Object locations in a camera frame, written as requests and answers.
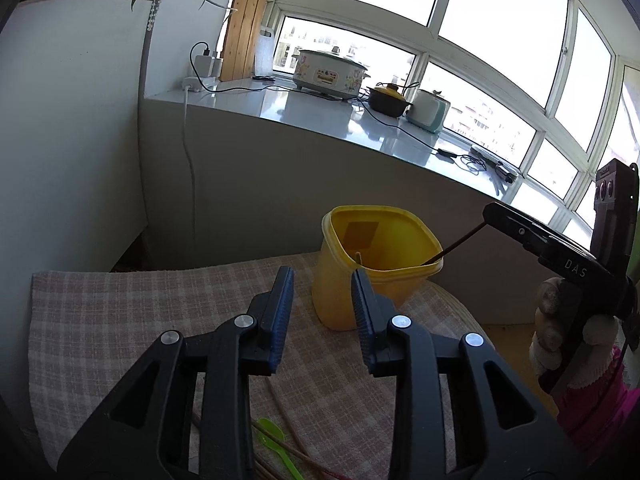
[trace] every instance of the power strip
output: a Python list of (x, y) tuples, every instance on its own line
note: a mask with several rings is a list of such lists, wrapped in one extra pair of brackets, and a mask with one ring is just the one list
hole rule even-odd
[(194, 75), (185, 77), (182, 80), (182, 89), (184, 90), (185, 88), (187, 88), (187, 86), (189, 87), (189, 92), (203, 92), (206, 91), (207, 88), (211, 88), (214, 90), (216, 89), (216, 86), (218, 84), (217, 77), (201, 77), (200, 79), (202, 79), (204, 86), (200, 84), (200, 81)]

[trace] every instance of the green plastic spoon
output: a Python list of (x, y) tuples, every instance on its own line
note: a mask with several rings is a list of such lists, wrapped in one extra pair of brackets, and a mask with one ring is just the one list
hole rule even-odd
[[(260, 424), (260, 426), (262, 426), (266, 431), (271, 433), (278, 440), (284, 441), (284, 433), (282, 433), (282, 430), (268, 418), (259, 418), (258, 424)], [(274, 450), (280, 456), (280, 458), (284, 462), (284, 465), (293, 475), (293, 478), (295, 478), (296, 480), (305, 480), (300, 472), (296, 469), (296, 466), (293, 465), (293, 462), (289, 458), (289, 455), (287, 455), (287, 452), (284, 451), (284, 449), (282, 449), (278, 444), (276, 444), (273, 440), (271, 440), (263, 433), (258, 432), (258, 438), (260, 439), (261, 443), (263, 443), (269, 449)]]

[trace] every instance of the wooden cutting board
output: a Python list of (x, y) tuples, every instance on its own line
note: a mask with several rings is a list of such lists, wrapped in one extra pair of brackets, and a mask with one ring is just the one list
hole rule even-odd
[(233, 0), (231, 6), (237, 10), (229, 17), (220, 81), (252, 76), (255, 43), (267, 0)]

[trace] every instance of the plaid tablecloth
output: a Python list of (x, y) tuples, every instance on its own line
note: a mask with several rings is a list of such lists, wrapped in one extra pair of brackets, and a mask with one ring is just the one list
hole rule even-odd
[[(315, 459), (352, 478), (386, 478), (395, 379), (367, 374), (356, 332), (332, 332), (318, 321), (311, 300), (316, 258), (311, 253), (192, 270), (34, 275), (30, 394), (49, 463), (56, 466), (81, 424), (160, 333), (214, 330), (245, 312), (286, 265), (295, 271), (295, 294), (282, 364), (270, 379), (276, 394)], [(430, 282), (402, 311), (441, 335), (483, 333), (459, 301)], [(199, 390), (196, 402), (201, 395)], [(251, 380), (251, 409), (254, 418), (267, 416), (287, 433), (264, 378)], [(448, 406), (445, 424), (450, 444)], [(257, 449), (284, 471), (271, 451), (259, 444)], [(197, 455), (196, 434), (191, 455)], [(300, 470), (312, 478), (304, 466)]]

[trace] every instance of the white wall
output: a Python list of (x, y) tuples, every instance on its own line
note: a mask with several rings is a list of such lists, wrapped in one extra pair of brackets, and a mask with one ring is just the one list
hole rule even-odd
[(0, 34), (0, 393), (31, 425), (31, 275), (110, 270), (146, 225), (137, 146), (149, 2), (31, 0)]
[[(182, 148), (182, 105), (145, 100), (140, 162), (148, 240), (160, 268), (190, 268), (317, 251), (322, 216), (338, 205), (412, 211), (447, 246), (482, 221), (491, 202), (445, 176), (274, 121), (190, 106), (187, 138), (197, 192), (191, 239), (191, 181)], [(506, 235), (485, 228), (444, 258), (432, 280), (479, 322), (533, 322), (538, 285), (552, 276)]]
[[(226, 6), (229, 0), (212, 0)], [(182, 79), (191, 75), (189, 51), (198, 41), (216, 48), (224, 9), (202, 0), (162, 0), (151, 36), (146, 66), (145, 96), (180, 88)], [(202, 54), (199, 46), (194, 55)]]

